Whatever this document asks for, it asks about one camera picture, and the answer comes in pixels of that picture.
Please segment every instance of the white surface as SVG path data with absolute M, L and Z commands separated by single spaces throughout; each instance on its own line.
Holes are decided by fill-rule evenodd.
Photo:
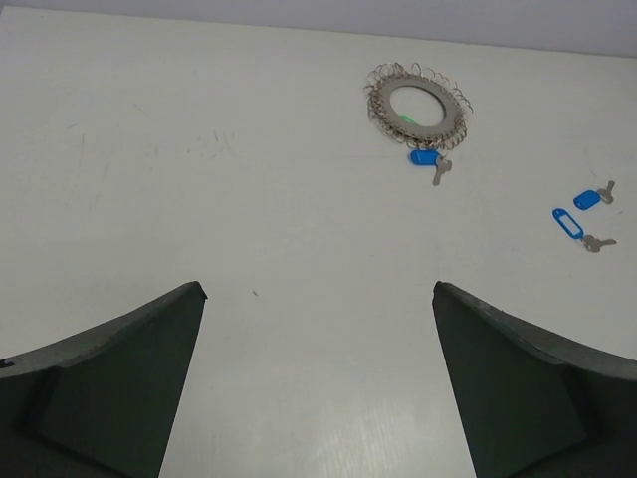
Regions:
M 6 1 L 21 7 L 637 57 L 635 0 Z
M 438 188 L 366 117 L 416 60 L 476 108 Z M 210 297 L 163 478 L 473 476 L 437 280 L 637 359 L 637 61 L 6 8 L 0 71 L 0 357 Z

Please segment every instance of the gray ring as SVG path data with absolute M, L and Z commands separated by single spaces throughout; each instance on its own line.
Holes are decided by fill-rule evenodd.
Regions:
M 443 110 L 443 119 L 435 126 L 421 126 L 404 120 L 391 105 L 391 94 L 403 87 L 413 87 L 427 92 L 434 97 Z M 462 114 L 462 110 L 456 99 L 443 87 L 435 82 L 417 76 L 396 78 L 387 81 L 378 89 L 378 97 L 385 109 L 386 120 L 402 133 L 419 140 L 430 140 L 432 136 L 440 137 L 451 134 L 456 127 L 456 118 Z

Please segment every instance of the black plastic part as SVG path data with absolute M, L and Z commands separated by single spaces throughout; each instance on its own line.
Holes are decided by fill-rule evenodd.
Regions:
M 637 361 L 451 284 L 436 285 L 433 306 L 478 478 L 637 476 Z
M 198 283 L 186 284 L 2 360 L 0 476 L 157 477 L 205 299 Z

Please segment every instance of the silver key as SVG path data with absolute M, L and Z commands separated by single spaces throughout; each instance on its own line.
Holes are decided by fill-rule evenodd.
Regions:
M 602 241 L 590 234 L 586 234 L 582 237 L 581 242 L 584 243 L 584 247 L 588 252 L 599 252 L 603 246 L 612 246 L 613 244 L 617 244 L 617 241 L 614 239 L 605 239 Z
M 449 159 L 445 159 L 443 156 L 438 156 L 438 158 L 436 159 L 436 175 L 434 176 L 434 186 L 440 184 L 440 178 L 445 172 L 451 171 L 451 166 L 452 163 Z
M 615 181 L 608 181 L 606 188 L 597 189 L 597 194 L 601 196 L 601 200 L 604 204 L 612 204 L 615 200 L 613 197 L 613 187 L 615 187 Z

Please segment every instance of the background wall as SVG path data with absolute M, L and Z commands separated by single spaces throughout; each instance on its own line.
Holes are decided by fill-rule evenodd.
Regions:
M 0 0 L 0 6 L 2 2 L 637 57 L 637 0 Z M 424 57 L 414 60 L 426 62 Z

